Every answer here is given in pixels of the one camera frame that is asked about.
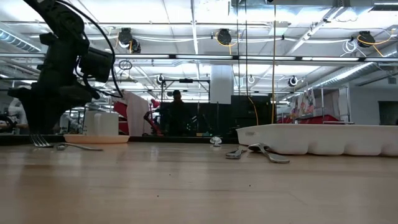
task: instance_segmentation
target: wooden table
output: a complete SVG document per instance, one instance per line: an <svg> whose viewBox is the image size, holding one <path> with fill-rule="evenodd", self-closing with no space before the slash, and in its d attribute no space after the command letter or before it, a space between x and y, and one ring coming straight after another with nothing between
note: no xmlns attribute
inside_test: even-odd
<svg viewBox="0 0 398 224"><path fill-rule="evenodd" d="M397 223L398 160L131 143L0 147L1 223Z"/></svg>

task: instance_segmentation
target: man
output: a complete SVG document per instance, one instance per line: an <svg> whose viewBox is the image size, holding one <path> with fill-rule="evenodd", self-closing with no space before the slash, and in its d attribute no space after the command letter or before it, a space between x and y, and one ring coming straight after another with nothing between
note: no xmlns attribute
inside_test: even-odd
<svg viewBox="0 0 398 224"><path fill-rule="evenodd" d="M169 121L169 135L183 136L187 133L187 123L191 116L190 112L181 100L181 93L179 90L173 91L173 102L166 108L160 109L159 112L163 116L168 116Z"/></svg>

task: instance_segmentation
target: ceiling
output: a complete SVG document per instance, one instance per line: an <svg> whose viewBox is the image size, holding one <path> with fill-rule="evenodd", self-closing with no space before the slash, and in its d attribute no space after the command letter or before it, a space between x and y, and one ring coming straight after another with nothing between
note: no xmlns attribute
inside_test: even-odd
<svg viewBox="0 0 398 224"><path fill-rule="evenodd" d="M116 37L120 28L132 28L133 36L141 44L142 54L203 54L203 55L272 55L274 53L273 42L273 7L267 6L253 9L250 7L247 16L240 11L238 17L231 13L228 15L227 0L194 0L193 10L191 1L187 0L67 0L81 11L89 15L100 24L103 30L110 37L117 54L127 53L126 49L117 45ZM15 35L25 38L29 43L42 49L45 52L46 46L40 44L38 35L50 32L44 20L31 9L23 0L2 0L0 9L0 22L5 28L13 31ZM315 30L311 37L302 45L293 50L293 56L322 56L322 57L363 57L375 54L372 47L361 48L352 53L345 54L343 48L347 40L356 37L361 30L368 30L375 37L376 41L386 40L391 36L392 29L398 28L398 13L395 11L370 11L369 7L349 8L334 19L316 29L317 23L331 10L328 6L281 6L277 7L276 32L277 38L276 55L285 55L308 31ZM212 38L220 28L227 28L233 38L242 41L231 47L225 47ZM93 25L85 26L91 46L100 50L109 50L102 36ZM378 45L381 51L392 44L396 44L394 33L390 41ZM0 52L2 53L26 53L21 49L0 41ZM25 66L34 68L40 61L28 58L14 58L14 61ZM192 78L210 79L212 62L188 62L182 60L130 60L133 63L141 63L140 66L133 66L130 70L121 72L116 65L118 78L123 82L119 87L123 89L135 89L141 91L144 98L152 98L146 89L159 89L156 85L157 77L162 74L166 78ZM233 67L236 88L246 87L246 75L254 79L248 83L252 90L269 91L272 88L272 65L253 64L249 62L246 74L246 62L230 62ZM287 85L287 79L296 76L302 86L311 83L338 70L344 66L339 65L310 65L310 64L278 64L274 69L274 80L277 91L294 91ZM109 83L93 83L95 86L113 89L114 85ZM197 83L174 83L170 89L186 89L191 93L184 93L185 99L205 100L207 93L195 90L204 90Z"/></svg>

